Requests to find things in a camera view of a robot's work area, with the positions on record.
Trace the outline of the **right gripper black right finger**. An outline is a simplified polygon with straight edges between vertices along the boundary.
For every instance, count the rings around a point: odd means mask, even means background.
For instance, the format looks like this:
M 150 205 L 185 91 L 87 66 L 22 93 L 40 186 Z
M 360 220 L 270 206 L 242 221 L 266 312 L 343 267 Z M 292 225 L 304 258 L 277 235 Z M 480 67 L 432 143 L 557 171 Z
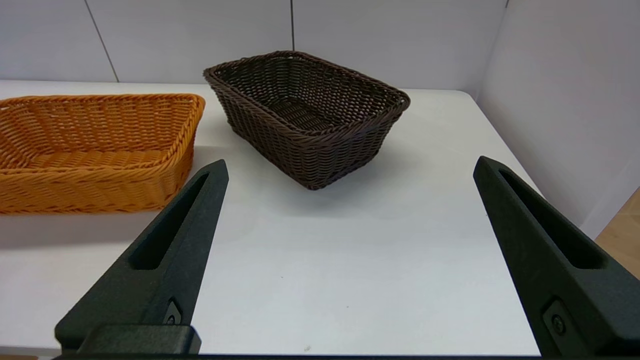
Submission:
M 640 283 L 502 162 L 473 171 L 542 358 L 638 358 Z

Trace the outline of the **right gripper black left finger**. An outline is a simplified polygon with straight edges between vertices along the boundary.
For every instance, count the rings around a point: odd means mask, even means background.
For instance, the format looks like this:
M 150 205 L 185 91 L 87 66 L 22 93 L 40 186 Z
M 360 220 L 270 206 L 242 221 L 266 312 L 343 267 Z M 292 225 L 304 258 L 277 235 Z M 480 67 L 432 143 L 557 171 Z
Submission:
M 63 353 L 198 353 L 191 321 L 228 182 L 222 159 L 190 178 L 55 326 Z

